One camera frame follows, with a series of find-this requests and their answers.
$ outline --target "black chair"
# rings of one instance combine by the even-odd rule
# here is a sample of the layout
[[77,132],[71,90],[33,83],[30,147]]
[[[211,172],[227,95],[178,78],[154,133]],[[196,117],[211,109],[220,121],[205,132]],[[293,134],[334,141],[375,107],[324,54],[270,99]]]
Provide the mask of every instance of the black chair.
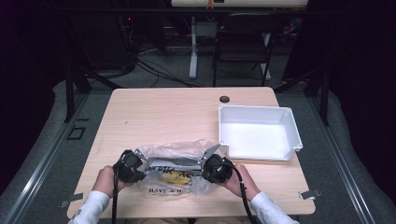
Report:
[[216,87],[217,62],[266,63],[262,74],[265,83],[275,36],[282,29],[282,20],[275,15],[262,13],[233,13],[219,20],[216,31],[216,46],[212,62],[213,87]]

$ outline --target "hand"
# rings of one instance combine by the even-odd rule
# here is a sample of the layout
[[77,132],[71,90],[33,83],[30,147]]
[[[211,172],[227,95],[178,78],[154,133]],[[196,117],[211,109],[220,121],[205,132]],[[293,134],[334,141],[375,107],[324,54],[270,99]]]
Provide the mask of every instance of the hand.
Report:
[[[250,173],[248,172],[248,169],[246,166],[242,164],[236,164],[235,168],[239,171],[239,173],[242,176],[242,179],[244,180],[244,185],[245,185],[245,192],[247,194],[247,200],[250,202],[258,193],[261,191],[257,187],[256,183],[254,182],[253,178],[251,177]],[[233,170],[233,175],[231,176],[230,179],[226,180],[224,183],[220,184],[224,188],[228,189],[230,192],[232,192],[234,195],[241,197],[241,186],[240,182],[238,179],[238,175],[236,172]]]
[[[130,183],[125,183],[119,180],[118,190],[119,192],[124,189],[125,187],[131,186]],[[92,187],[92,190],[101,191],[109,198],[113,197],[113,190],[114,190],[114,171],[113,167],[105,166],[102,170],[99,171],[98,176],[96,177],[95,184]]]

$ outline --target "table leg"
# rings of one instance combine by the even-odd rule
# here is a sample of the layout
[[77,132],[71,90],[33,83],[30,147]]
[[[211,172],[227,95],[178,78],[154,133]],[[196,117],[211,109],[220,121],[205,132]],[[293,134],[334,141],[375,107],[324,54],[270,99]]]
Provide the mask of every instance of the table leg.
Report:
[[191,17],[191,62],[190,62],[190,78],[197,78],[197,36],[195,32],[195,17]]
[[[262,35],[262,37],[264,38],[264,44],[265,46],[268,44],[268,42],[270,41],[270,34],[264,34]],[[260,64],[260,69],[262,70],[262,75],[264,76],[264,71],[265,71],[265,66],[267,66],[266,63],[261,63]],[[265,80],[271,80],[271,75],[270,75],[270,70],[268,69],[267,71],[267,76],[265,77]]]

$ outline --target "white sleeve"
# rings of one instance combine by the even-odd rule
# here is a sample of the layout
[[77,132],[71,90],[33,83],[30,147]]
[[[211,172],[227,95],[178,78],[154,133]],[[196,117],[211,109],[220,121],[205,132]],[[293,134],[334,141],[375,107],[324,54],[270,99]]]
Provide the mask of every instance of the white sleeve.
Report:
[[70,219],[69,224],[97,223],[100,216],[107,208],[109,201],[110,199],[105,193],[97,190],[91,191],[85,203]]
[[297,224],[298,221],[291,219],[280,207],[261,192],[250,202],[251,208],[256,212],[261,223],[266,224]]

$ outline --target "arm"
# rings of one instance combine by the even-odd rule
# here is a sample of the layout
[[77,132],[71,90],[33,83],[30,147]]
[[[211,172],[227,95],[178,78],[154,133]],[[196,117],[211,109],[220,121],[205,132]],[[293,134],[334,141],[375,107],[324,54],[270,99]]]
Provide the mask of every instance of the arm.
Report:
[[[69,224],[97,223],[107,208],[110,198],[113,197],[113,181],[113,168],[111,166],[105,166],[105,168],[99,171],[87,200],[70,219]],[[130,185],[119,181],[118,189],[120,191]]]
[[[248,169],[242,164],[236,164],[235,168],[239,171],[246,187],[247,200],[250,202],[251,208],[256,212],[260,222],[272,223],[290,223],[296,224],[297,221],[292,220],[281,208],[274,204],[270,198],[259,190]],[[238,197],[241,197],[241,189],[236,173],[223,184],[224,188]]]

